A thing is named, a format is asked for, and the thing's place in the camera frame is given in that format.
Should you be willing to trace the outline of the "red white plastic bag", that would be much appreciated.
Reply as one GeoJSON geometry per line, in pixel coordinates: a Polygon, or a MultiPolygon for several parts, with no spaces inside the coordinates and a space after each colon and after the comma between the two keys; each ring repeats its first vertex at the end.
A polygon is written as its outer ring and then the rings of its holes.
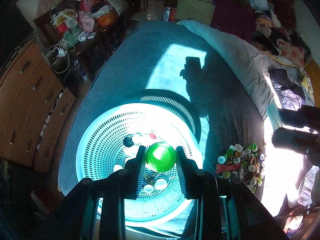
{"type": "Polygon", "coordinates": [[[64,9],[51,16],[51,24],[58,34],[78,25],[78,15],[73,9],[64,9]]]}

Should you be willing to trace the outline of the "pink dotted pillow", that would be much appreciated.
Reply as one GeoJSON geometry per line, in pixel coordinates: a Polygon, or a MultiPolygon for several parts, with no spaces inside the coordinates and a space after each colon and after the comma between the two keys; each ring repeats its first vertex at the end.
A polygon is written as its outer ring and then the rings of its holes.
{"type": "Polygon", "coordinates": [[[277,40],[277,45],[282,57],[285,57],[296,67],[304,68],[304,50],[299,47],[295,47],[282,39],[277,40]]]}

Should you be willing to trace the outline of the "blue bed blanket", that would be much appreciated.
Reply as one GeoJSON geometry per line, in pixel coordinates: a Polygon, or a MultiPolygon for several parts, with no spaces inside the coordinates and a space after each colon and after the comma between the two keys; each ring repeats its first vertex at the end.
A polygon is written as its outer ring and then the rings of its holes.
{"type": "Polygon", "coordinates": [[[181,25],[147,21],[104,63],[76,111],[57,177],[64,194],[77,184],[76,150],[89,124],[143,89],[171,90],[195,107],[203,167],[210,173],[229,146],[263,145],[263,119],[219,53],[181,25]]]}

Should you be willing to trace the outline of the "black bottle cap in basket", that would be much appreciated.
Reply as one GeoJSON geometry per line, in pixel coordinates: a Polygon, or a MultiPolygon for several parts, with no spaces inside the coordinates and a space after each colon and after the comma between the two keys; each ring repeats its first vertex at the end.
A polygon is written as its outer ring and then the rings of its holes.
{"type": "Polygon", "coordinates": [[[125,147],[132,147],[134,145],[134,142],[131,137],[125,137],[123,140],[123,144],[125,147]]]}

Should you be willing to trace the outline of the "white cap in basket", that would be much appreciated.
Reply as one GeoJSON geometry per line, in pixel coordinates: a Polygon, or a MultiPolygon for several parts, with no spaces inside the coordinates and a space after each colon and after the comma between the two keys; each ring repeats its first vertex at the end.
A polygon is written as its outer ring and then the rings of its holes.
{"type": "Polygon", "coordinates": [[[168,186],[168,183],[165,179],[158,179],[156,182],[155,182],[155,189],[156,190],[164,190],[166,189],[168,186]]]}

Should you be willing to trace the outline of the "cyan perforated plastic basket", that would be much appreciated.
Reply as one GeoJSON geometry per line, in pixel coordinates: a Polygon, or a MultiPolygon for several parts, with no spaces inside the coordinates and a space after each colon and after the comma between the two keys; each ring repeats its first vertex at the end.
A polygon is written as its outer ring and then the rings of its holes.
{"type": "MultiPolygon", "coordinates": [[[[140,146],[157,142],[181,146],[185,156],[202,167],[200,136],[200,119],[189,100],[170,90],[145,89],[87,127],[76,152],[76,175],[78,179],[105,179],[135,158],[140,146]]],[[[158,172],[146,165],[142,189],[135,200],[127,199],[124,205],[125,224],[145,226],[177,217],[190,200],[181,192],[175,167],[158,172]]]]}

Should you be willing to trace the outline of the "cardboard box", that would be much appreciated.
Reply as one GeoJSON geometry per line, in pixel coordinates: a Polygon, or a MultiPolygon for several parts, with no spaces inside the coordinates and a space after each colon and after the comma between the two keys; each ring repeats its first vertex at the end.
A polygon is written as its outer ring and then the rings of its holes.
{"type": "Polygon", "coordinates": [[[213,0],[177,0],[175,18],[210,25],[214,10],[213,0]]]}

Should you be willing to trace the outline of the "cluttered side table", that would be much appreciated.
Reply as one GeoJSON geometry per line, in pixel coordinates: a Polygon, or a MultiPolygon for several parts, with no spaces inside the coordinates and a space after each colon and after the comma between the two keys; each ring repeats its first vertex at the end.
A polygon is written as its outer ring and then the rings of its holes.
{"type": "Polygon", "coordinates": [[[34,22],[52,55],[56,57],[57,48],[63,48],[71,67],[91,79],[121,44],[129,19],[124,0],[64,0],[34,22]],[[51,16],[64,9],[76,11],[78,25],[58,34],[51,16]]]}

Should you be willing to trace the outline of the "white cap blue rim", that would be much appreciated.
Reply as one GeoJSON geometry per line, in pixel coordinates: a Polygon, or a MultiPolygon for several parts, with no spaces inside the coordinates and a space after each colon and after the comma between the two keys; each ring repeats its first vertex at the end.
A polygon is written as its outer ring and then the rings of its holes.
{"type": "Polygon", "coordinates": [[[219,156],[217,162],[218,164],[222,165],[226,162],[226,158],[224,156],[219,156]]]}

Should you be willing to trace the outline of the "red wrapper bar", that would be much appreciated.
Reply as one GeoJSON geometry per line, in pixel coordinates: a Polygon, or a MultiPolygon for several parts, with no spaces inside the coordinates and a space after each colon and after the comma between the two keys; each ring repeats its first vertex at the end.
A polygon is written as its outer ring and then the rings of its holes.
{"type": "Polygon", "coordinates": [[[216,165],[216,173],[223,173],[225,171],[234,171],[238,169],[238,165],[221,165],[217,164],[216,165]]]}

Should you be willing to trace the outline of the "white power strip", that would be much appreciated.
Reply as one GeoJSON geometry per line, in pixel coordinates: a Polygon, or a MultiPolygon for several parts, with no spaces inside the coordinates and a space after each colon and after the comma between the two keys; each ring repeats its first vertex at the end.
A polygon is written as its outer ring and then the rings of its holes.
{"type": "Polygon", "coordinates": [[[56,57],[65,57],[68,54],[66,50],[63,48],[57,48],[57,55],[56,57]]]}

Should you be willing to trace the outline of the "green plastic bottle cap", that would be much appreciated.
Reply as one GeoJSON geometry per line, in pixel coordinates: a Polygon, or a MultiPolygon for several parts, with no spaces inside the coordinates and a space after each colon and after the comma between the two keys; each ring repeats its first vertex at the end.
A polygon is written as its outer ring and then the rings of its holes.
{"type": "Polygon", "coordinates": [[[145,153],[146,167],[155,172],[167,172],[176,163],[177,154],[166,142],[152,144],[145,153]]]}

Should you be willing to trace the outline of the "dark navy puffer jacket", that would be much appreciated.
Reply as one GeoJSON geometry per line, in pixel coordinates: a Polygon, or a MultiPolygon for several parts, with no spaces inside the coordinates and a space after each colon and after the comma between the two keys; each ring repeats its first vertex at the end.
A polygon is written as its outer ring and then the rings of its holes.
{"type": "Polygon", "coordinates": [[[269,76],[282,108],[297,111],[305,104],[302,87],[289,79],[286,70],[281,68],[271,69],[269,76]]]}

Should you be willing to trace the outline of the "wooden drawer cabinet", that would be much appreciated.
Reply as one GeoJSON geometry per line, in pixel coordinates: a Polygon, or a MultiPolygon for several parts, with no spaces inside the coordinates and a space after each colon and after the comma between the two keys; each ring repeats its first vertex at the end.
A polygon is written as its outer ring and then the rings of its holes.
{"type": "Polygon", "coordinates": [[[1,157],[48,172],[74,101],[28,41],[1,75],[1,157]]]}

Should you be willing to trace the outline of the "grey duvet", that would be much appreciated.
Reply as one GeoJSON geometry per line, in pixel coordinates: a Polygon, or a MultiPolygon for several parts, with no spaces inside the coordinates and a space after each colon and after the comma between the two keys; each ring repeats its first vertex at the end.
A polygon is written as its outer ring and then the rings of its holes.
{"type": "Polygon", "coordinates": [[[305,104],[314,106],[313,88],[306,71],[283,56],[260,51],[237,36],[211,28],[195,20],[182,20],[179,25],[203,38],[231,68],[252,99],[261,117],[267,117],[266,107],[274,101],[269,70],[287,70],[289,80],[303,90],[305,104]]]}

